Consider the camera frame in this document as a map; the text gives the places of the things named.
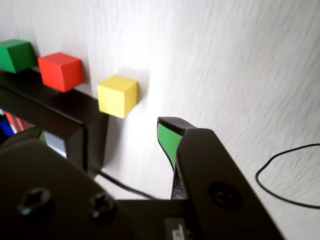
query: green gripper pad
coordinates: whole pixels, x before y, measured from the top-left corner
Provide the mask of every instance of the green gripper pad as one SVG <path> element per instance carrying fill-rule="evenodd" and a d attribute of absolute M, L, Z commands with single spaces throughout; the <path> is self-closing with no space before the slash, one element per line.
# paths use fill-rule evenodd
<path fill-rule="evenodd" d="M 171 131 L 160 123 L 158 124 L 158 140 L 166 155 L 169 157 L 172 166 L 176 164 L 176 154 L 181 139 L 182 136 L 179 134 Z"/>

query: red cube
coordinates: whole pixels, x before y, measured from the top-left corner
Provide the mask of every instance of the red cube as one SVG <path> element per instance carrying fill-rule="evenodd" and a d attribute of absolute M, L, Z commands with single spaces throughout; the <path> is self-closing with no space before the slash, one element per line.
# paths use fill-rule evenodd
<path fill-rule="evenodd" d="M 83 83 L 82 64 L 79 58 L 57 52 L 38 58 L 44 85 L 67 92 Z"/>

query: black frame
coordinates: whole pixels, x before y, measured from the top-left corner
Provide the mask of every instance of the black frame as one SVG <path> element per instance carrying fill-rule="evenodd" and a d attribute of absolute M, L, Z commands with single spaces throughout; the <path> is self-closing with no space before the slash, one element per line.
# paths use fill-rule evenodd
<path fill-rule="evenodd" d="M 90 177 L 103 167 L 109 115 L 99 111 L 95 98 L 47 87 L 31 69 L 0 72 L 0 109 L 63 139 L 67 159 Z"/>

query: green cube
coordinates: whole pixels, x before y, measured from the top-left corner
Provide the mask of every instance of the green cube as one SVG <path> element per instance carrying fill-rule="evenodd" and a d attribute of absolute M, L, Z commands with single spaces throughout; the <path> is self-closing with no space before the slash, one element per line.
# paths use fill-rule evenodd
<path fill-rule="evenodd" d="M 15 74 L 36 66 L 38 62 L 30 42 L 16 39 L 0 42 L 0 70 Z"/>

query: green pad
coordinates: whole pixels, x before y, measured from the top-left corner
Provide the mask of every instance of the green pad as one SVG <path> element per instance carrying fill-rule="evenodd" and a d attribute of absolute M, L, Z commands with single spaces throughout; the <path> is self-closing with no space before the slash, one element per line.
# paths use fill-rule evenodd
<path fill-rule="evenodd" d="M 36 66 L 38 62 L 30 42 L 16 39 L 0 42 L 0 70 L 15 74 Z"/>
<path fill-rule="evenodd" d="M 163 150 L 170 158 L 172 166 L 175 166 L 176 164 L 176 154 L 181 139 L 182 136 L 179 134 L 171 131 L 160 123 L 158 124 L 158 140 Z"/>

